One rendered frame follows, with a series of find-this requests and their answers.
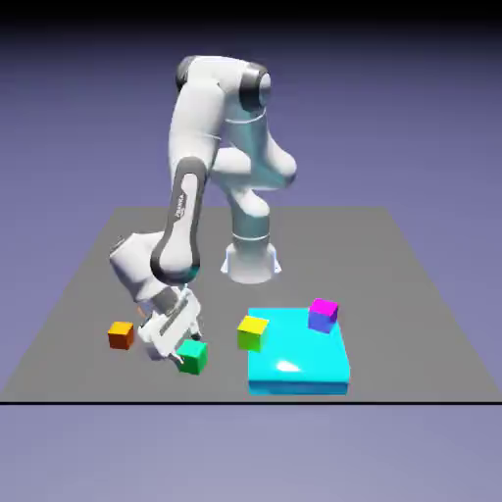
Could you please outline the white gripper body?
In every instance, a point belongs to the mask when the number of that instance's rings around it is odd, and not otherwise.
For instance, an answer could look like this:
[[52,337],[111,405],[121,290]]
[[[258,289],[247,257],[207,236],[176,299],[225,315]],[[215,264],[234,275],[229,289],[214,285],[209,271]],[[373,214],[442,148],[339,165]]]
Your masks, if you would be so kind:
[[145,319],[137,334],[152,360],[166,359],[176,352],[180,342],[190,336],[190,325],[198,322],[201,312],[192,291],[161,291],[141,307]]

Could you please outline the small green cube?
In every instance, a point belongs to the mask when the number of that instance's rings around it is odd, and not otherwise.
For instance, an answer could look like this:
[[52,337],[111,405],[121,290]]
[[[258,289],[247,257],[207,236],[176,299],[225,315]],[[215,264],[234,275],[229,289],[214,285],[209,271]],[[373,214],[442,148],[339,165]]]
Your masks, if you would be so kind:
[[177,350],[181,358],[179,370],[191,375],[200,375],[208,361],[208,345],[206,342],[185,339]]

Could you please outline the small orange cube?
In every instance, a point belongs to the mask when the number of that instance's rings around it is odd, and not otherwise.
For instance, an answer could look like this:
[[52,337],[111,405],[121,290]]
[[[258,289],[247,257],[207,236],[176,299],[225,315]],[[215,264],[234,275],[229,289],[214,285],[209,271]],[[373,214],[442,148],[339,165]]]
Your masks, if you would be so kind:
[[108,330],[108,340],[112,349],[128,350],[134,341],[134,324],[113,322]]

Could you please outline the small yellow cube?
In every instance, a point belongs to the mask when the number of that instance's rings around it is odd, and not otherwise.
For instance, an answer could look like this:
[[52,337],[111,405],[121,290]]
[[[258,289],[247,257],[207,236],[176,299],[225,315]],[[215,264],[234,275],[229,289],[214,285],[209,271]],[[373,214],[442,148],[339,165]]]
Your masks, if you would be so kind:
[[260,352],[267,340],[269,321],[245,316],[237,328],[237,346],[241,350]]

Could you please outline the small magenta cube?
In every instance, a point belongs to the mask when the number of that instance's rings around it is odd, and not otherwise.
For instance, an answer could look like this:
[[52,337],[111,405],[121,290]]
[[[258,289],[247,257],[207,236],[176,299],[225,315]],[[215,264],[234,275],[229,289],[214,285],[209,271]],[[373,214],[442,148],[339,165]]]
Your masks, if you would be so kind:
[[308,328],[329,334],[337,322],[338,303],[316,298],[309,307]]

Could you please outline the large cyan box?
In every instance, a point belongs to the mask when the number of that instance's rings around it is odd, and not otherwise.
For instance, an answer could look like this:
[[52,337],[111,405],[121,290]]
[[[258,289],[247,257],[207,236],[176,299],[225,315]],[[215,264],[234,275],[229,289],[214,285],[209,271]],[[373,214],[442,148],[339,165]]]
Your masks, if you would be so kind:
[[251,308],[267,320],[263,349],[248,353],[253,395],[344,395],[351,368],[339,323],[328,333],[308,328],[306,308]]

